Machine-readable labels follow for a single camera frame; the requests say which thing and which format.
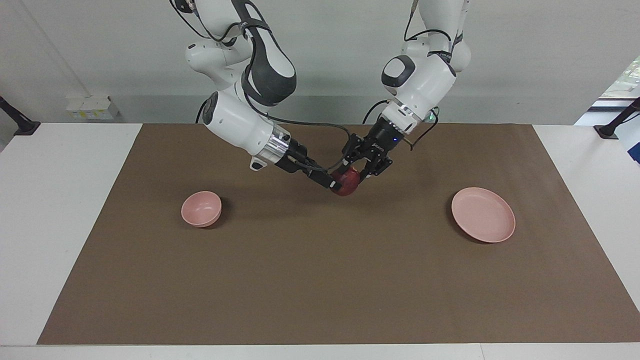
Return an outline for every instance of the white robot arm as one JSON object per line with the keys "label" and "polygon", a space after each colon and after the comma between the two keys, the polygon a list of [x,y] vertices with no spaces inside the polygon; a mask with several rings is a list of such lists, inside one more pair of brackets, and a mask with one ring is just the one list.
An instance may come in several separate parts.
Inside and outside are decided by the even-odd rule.
{"label": "white robot arm", "polygon": [[[296,71],[258,8],[249,0],[175,0],[175,7],[194,13],[210,38],[191,44],[186,51],[191,68],[209,76],[218,90],[204,106],[207,128],[252,155],[252,170],[274,163],[290,173],[301,170],[338,192],[343,186],[341,175],[352,163],[367,162],[358,173],[358,184],[391,165],[387,153],[423,121],[452,87],[457,72],[468,65],[470,51],[462,40],[462,27],[469,1],[419,3],[429,29],[422,33],[427,36],[418,37],[419,33],[405,39],[402,54],[387,63],[382,82],[394,98],[367,136],[350,134],[342,165],[332,174],[266,114],[295,91]],[[417,5],[414,0],[412,16]],[[247,59],[244,70],[233,67]]]}

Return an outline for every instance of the pink bowl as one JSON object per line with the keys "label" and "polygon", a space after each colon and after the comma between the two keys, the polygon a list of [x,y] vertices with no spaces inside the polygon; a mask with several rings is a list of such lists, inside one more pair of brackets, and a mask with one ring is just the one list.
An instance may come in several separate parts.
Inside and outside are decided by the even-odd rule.
{"label": "pink bowl", "polygon": [[509,204],[487,189],[460,190],[453,197],[451,210],[467,234],[486,243],[507,240],[516,229],[516,217]]}
{"label": "pink bowl", "polygon": [[198,192],[189,196],[180,211],[187,224],[195,227],[213,225],[222,213],[222,201],[212,192]]}

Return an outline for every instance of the bowl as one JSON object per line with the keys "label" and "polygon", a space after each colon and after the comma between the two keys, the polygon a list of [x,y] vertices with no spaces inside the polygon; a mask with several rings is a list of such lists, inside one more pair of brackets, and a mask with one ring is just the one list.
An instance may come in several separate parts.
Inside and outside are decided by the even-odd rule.
{"label": "bowl", "polygon": [[184,201],[180,213],[182,219],[191,226],[211,226],[222,213],[222,201],[215,193],[197,192]]}

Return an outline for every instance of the table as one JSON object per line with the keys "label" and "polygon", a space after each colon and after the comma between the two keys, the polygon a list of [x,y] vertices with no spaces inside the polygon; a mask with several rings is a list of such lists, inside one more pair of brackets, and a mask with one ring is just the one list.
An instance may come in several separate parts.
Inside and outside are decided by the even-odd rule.
{"label": "table", "polygon": [[[640,354],[640,343],[33,347],[139,130],[137,124],[44,124],[0,154],[0,356],[599,359],[614,352],[619,359],[635,359]],[[640,169],[618,142],[602,141],[590,127],[535,130],[638,306],[640,224],[634,211],[640,204]],[[91,167],[96,163],[98,171]],[[30,222],[34,209],[40,216]],[[16,238],[19,243],[9,241]]]}

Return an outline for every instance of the red apple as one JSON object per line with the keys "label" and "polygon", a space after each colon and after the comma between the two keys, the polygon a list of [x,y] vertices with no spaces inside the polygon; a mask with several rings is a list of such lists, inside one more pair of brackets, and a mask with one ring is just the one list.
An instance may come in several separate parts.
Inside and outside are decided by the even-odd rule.
{"label": "red apple", "polygon": [[360,173],[354,169],[353,167],[349,167],[344,174],[338,173],[338,170],[331,173],[331,177],[333,180],[336,180],[338,183],[342,184],[342,188],[340,190],[332,190],[339,196],[347,196],[351,195],[360,184]]}

